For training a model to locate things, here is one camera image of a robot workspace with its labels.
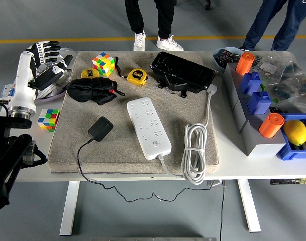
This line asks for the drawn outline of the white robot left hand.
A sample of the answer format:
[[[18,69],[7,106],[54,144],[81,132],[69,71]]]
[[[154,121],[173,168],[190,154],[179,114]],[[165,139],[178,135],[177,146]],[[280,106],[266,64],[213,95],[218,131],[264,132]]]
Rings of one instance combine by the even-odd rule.
[[[56,82],[73,59],[70,54],[62,60],[57,59],[59,50],[57,41],[41,41],[21,53],[15,79],[15,94],[9,102],[9,111],[36,110],[35,90],[44,90]]]

